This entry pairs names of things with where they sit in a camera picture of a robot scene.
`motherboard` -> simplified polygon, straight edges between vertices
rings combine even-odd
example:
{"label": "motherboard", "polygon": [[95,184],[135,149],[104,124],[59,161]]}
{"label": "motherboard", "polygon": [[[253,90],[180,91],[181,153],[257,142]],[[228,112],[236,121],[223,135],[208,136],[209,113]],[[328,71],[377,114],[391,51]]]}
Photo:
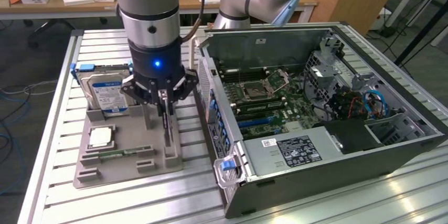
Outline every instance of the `motherboard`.
{"label": "motherboard", "polygon": [[309,129],[320,121],[303,93],[303,80],[291,78],[287,70],[237,73],[224,90],[231,101],[244,140]]}

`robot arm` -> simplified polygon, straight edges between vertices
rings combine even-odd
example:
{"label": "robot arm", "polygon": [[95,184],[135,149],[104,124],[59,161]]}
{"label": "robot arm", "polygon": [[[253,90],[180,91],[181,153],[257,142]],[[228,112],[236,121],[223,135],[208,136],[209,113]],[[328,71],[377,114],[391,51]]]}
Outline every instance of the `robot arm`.
{"label": "robot arm", "polygon": [[[248,16],[275,25],[289,19],[299,0],[221,0],[215,28],[249,27]],[[199,79],[180,58],[179,0],[119,0],[119,13],[129,39],[133,76],[121,90],[141,104],[153,104],[159,115],[172,114],[172,103],[184,99]]]}

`power supply label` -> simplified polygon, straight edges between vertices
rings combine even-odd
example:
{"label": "power supply label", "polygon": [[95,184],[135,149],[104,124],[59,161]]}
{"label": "power supply label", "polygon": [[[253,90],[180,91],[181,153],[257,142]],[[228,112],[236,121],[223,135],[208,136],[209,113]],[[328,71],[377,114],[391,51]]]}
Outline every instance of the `power supply label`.
{"label": "power supply label", "polygon": [[277,141],[277,146],[289,167],[323,160],[308,136]]}
{"label": "power supply label", "polygon": [[116,113],[128,109],[127,99],[120,93],[121,82],[100,82],[93,83],[93,92],[97,103],[104,112]]}

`aluminum table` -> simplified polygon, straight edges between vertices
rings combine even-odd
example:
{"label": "aluminum table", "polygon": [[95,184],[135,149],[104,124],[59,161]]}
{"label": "aluminum table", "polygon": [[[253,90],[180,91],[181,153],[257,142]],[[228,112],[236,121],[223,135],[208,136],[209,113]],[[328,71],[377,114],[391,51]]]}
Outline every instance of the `aluminum table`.
{"label": "aluminum table", "polygon": [[[409,83],[409,77],[352,28],[341,29],[419,98],[425,92],[421,87]],[[69,65],[73,61],[127,63],[131,56],[124,30],[76,33],[69,39],[19,223],[448,223],[448,144],[417,156],[387,176],[225,219],[193,96],[176,106],[184,170],[75,189],[87,100]],[[193,51],[188,47],[184,44],[185,65]],[[357,56],[345,55],[345,60],[359,72],[368,71]],[[448,124],[441,104],[424,99],[421,103]]]}

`blue cable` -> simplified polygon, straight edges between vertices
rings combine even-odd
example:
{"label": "blue cable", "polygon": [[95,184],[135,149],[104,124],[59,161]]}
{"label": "blue cable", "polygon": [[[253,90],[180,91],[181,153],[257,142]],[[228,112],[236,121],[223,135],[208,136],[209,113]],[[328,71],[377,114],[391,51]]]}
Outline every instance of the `blue cable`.
{"label": "blue cable", "polygon": [[364,103],[364,107],[365,107],[367,111],[372,113],[371,107],[369,107],[369,105],[367,104],[367,94],[376,94],[377,97],[380,97],[381,106],[384,107],[384,114],[387,115],[387,114],[388,114],[388,108],[387,108],[385,99],[384,99],[383,94],[381,94],[380,92],[377,92],[376,90],[368,90],[368,91],[365,91],[365,93],[363,94],[363,103]]}
{"label": "blue cable", "polygon": [[20,182],[23,181],[23,178],[24,178],[25,170],[24,170],[24,166],[23,166],[23,156],[21,156],[21,150],[20,150],[19,143],[16,142],[16,140],[9,135],[5,135],[5,134],[0,134],[0,135],[7,137],[11,140],[12,146],[16,147],[17,156],[19,156],[19,166],[20,166],[19,178],[4,190],[0,191],[0,196],[1,196],[1,194],[4,194],[7,191],[9,191],[13,187],[16,187],[20,184]]}
{"label": "blue cable", "polygon": [[12,102],[21,102],[25,104],[25,110],[24,112],[21,113],[20,116],[17,116],[11,122],[5,123],[7,126],[11,126],[16,121],[19,121],[28,113],[29,111],[29,103],[25,101],[25,100],[19,100],[19,99],[12,99],[12,98],[8,98],[5,97],[3,94],[0,94],[0,97],[4,98],[5,100],[8,101],[12,101]]}

